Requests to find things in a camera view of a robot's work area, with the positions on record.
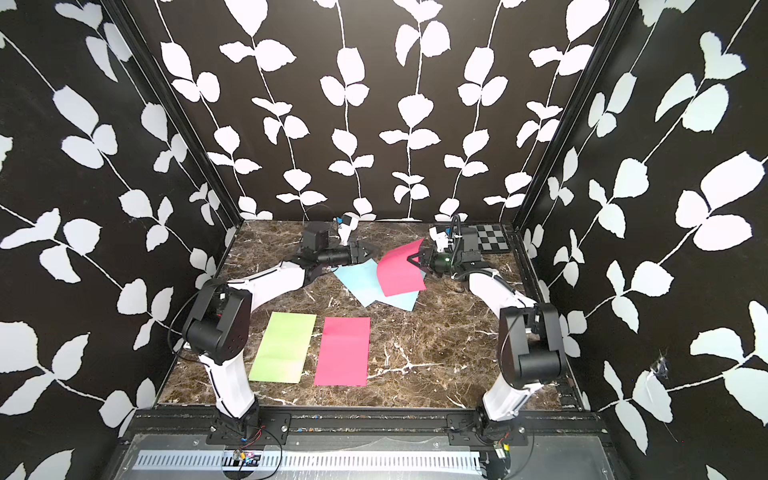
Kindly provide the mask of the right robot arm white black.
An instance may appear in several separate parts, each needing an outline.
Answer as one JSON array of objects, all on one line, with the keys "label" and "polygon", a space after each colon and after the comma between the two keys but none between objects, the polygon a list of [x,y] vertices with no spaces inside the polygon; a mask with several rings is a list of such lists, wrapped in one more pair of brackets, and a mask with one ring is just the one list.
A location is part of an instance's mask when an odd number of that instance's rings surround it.
[{"label": "right robot arm white black", "polygon": [[565,374],[567,358],[557,309],[515,290],[483,259],[476,227],[463,226],[454,216],[445,232],[432,228],[428,245],[406,259],[428,274],[466,284],[498,319],[499,375],[482,397],[482,421],[517,417],[536,393]]}]

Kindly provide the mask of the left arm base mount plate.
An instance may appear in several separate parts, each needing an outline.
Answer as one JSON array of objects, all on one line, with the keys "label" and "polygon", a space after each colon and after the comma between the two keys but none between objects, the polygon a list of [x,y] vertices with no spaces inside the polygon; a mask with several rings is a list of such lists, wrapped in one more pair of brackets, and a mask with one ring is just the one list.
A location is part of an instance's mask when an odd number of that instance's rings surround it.
[{"label": "left arm base mount plate", "polygon": [[284,446],[288,437],[291,415],[272,410],[260,410],[235,419],[218,412],[206,438],[208,445],[228,448],[251,448],[279,444]]}]

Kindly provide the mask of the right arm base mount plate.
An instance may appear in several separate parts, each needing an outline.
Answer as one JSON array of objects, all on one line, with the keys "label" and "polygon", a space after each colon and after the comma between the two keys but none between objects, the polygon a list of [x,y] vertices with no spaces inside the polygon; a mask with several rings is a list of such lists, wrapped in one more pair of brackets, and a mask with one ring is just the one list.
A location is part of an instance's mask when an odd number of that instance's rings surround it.
[{"label": "right arm base mount plate", "polygon": [[446,433],[452,446],[527,446],[528,435],[517,418],[492,421],[480,410],[446,415]]}]

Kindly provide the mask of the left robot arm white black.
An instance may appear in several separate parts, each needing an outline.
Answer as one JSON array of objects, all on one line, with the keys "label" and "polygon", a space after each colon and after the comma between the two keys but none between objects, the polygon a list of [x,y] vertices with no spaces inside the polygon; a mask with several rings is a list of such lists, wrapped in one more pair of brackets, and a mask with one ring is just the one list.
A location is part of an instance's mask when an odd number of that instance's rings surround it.
[{"label": "left robot arm white black", "polygon": [[277,265],[244,279],[209,280],[198,292],[182,338],[208,373],[216,408],[224,420],[238,427],[258,413],[258,401],[247,380],[244,349],[250,316],[259,306],[311,284],[334,267],[363,264],[378,249],[351,240],[354,223],[338,226],[340,244],[332,247],[329,227],[311,222],[303,230],[295,253]]}]

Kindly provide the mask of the yellow-green paper sheet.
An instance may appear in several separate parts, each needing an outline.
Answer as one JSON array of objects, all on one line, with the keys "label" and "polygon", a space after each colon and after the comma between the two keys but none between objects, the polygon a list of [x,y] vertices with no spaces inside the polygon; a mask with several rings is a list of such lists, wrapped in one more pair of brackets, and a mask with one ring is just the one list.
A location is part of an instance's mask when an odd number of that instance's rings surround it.
[{"label": "yellow-green paper sheet", "polygon": [[314,314],[273,312],[248,380],[297,384],[302,376],[315,321]]}]

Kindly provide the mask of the pink paper sheet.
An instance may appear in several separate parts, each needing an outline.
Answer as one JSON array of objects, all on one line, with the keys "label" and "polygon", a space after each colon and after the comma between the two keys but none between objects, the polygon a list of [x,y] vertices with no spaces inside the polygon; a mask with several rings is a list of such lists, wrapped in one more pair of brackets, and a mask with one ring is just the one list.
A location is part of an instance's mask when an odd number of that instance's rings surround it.
[{"label": "pink paper sheet", "polygon": [[378,262],[377,277],[385,296],[426,289],[423,272],[410,265],[407,257],[419,250],[422,240],[416,240],[387,252]]},{"label": "pink paper sheet", "polygon": [[366,386],[370,331],[368,317],[326,317],[314,385]]}]

